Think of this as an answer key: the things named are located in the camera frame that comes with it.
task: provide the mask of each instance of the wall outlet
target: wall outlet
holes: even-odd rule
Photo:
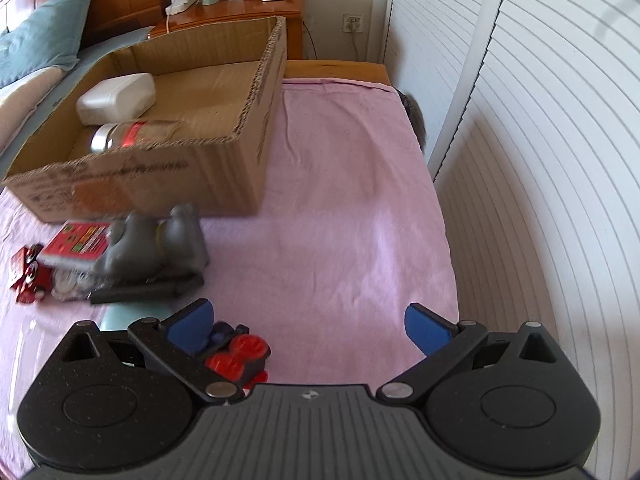
[[[362,32],[364,16],[362,14],[344,14],[342,16],[343,32]]]

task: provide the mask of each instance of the red toy wheel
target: red toy wheel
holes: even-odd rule
[[[264,357],[269,350],[269,345],[257,335],[243,334],[231,340],[229,350],[242,361],[255,361]]]
[[[31,285],[36,279],[36,275],[38,274],[38,263],[31,262],[27,267],[27,270],[24,272],[24,284]]]
[[[242,361],[228,352],[213,354],[205,361],[205,364],[215,373],[222,375],[232,383],[239,381],[242,378],[242,374],[244,374]]]
[[[21,290],[18,293],[18,296],[15,298],[18,303],[30,304],[36,301],[36,297],[33,292],[31,292],[28,288],[25,290]]]
[[[34,262],[38,257],[38,254],[40,254],[40,251],[43,249],[43,244],[33,244],[31,247],[29,247],[29,249],[27,250],[27,254],[24,257],[27,265],[29,265],[31,262]]]
[[[266,370],[263,370],[259,374],[257,374],[253,379],[251,379],[247,384],[245,384],[242,387],[242,389],[250,390],[256,384],[262,384],[262,383],[266,383],[268,381],[269,381],[269,374],[267,373]]]

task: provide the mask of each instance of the blue pillow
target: blue pillow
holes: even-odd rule
[[[47,66],[71,70],[91,0],[48,0],[0,36],[0,88]]]

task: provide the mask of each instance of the blue gripper pad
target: blue gripper pad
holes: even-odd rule
[[[458,327],[420,303],[412,303],[404,311],[404,331],[428,357],[451,341]]]
[[[161,333],[167,341],[193,356],[207,347],[213,319],[211,302],[196,300],[165,319],[161,323]]]

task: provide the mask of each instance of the jar lid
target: jar lid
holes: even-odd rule
[[[91,139],[92,153],[100,153],[111,148],[113,142],[111,140],[111,132],[116,126],[118,126],[117,123],[109,123],[98,128],[98,131],[94,133]]]

